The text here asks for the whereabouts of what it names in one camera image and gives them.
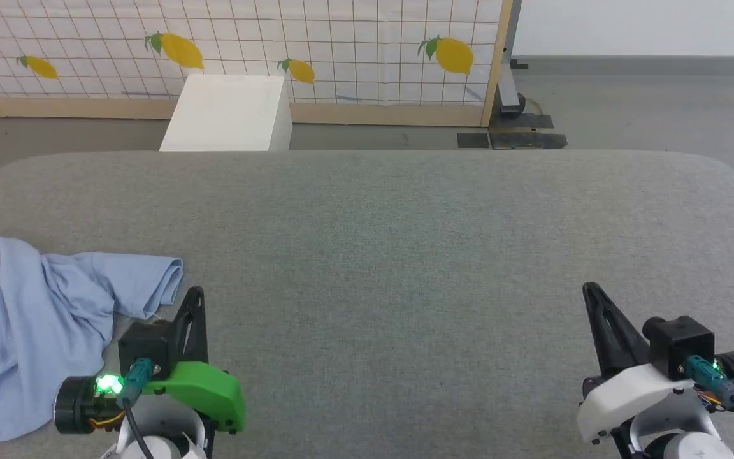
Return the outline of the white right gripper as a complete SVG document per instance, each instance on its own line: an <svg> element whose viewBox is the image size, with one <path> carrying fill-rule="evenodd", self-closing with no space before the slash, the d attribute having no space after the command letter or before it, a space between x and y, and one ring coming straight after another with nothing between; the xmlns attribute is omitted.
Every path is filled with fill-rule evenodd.
<svg viewBox="0 0 734 459"><path fill-rule="evenodd" d="M577 413L580 436L591 442L693 381L671 380L647 364L649 343L597 282L586 282L582 293L601 377L612 377L586 395Z"/></svg>

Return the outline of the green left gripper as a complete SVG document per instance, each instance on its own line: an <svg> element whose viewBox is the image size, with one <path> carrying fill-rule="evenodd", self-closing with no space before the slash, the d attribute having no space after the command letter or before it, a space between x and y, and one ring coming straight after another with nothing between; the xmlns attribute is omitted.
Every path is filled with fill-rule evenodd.
<svg viewBox="0 0 734 459"><path fill-rule="evenodd" d="M192 360L176 363L165 380L151 380L146 395L169 395L217 424L220 431L244 431L247 403L233 375L209 364L206 297L203 288L189 288L174 320L175 354L187 356L192 329Z"/></svg>

